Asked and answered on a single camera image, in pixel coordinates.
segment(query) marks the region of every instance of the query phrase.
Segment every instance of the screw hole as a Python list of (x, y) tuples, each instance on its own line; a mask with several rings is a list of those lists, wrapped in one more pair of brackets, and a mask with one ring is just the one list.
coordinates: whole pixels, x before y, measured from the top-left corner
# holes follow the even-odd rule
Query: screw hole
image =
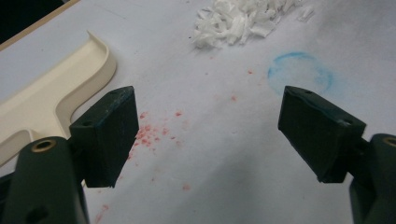
[(37, 144), (37, 148), (39, 149), (43, 149), (44, 147), (49, 147), (49, 146), (50, 146), (50, 141), (44, 141)]
[(52, 139), (44, 140), (44, 141), (41, 141), (41, 142), (35, 144), (32, 147), (32, 151), (33, 152), (44, 152), (44, 151), (47, 151), (47, 150), (53, 148), (55, 145), (56, 145), (55, 140), (52, 140)]
[(27, 214), (26, 222), (29, 224), (36, 224), (44, 220), (48, 215), (48, 209), (45, 206), (39, 206)]

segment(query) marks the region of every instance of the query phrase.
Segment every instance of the blue ink ring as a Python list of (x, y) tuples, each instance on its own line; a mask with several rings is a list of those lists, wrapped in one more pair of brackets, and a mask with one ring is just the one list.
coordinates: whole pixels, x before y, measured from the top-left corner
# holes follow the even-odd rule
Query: blue ink ring
[(279, 95), (285, 86), (295, 86), (322, 94), (332, 85), (332, 72), (315, 57), (292, 52), (274, 59), (268, 69), (268, 84)]

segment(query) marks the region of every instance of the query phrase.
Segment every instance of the white shredded paper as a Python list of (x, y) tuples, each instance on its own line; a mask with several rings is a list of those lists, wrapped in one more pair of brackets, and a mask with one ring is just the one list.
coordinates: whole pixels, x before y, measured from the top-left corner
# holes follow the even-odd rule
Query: white shredded paper
[[(214, 0), (211, 7), (198, 11), (193, 41), (197, 48), (218, 48), (221, 40), (233, 45), (245, 44), (250, 35), (267, 37), (281, 16), (302, 4), (302, 0)], [(307, 21), (313, 12), (310, 6), (297, 20)]]

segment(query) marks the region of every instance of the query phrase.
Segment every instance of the beige plastic tray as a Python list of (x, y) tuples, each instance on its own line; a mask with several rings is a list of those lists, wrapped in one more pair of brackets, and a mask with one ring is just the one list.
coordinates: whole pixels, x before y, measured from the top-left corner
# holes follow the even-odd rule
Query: beige plastic tray
[(88, 34), (83, 46), (0, 105), (0, 166), (36, 139), (70, 137), (73, 112), (113, 77), (114, 56)]

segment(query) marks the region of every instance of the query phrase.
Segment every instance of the white table surface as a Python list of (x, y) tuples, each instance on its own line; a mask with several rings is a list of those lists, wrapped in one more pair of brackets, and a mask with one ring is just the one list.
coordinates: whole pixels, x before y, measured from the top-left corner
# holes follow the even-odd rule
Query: white table surface
[(307, 23), (295, 8), (265, 39), (195, 49), (196, 11), (210, 4), (81, 0), (0, 52), (0, 102), (90, 30), (118, 69), (74, 118), (133, 85), (149, 129), (114, 189), (86, 189), (91, 223), (352, 223), (351, 177), (318, 183), (277, 129), (281, 92), (285, 84), (319, 91), (367, 123), (367, 140), (396, 134), (396, 2), (311, 0)]

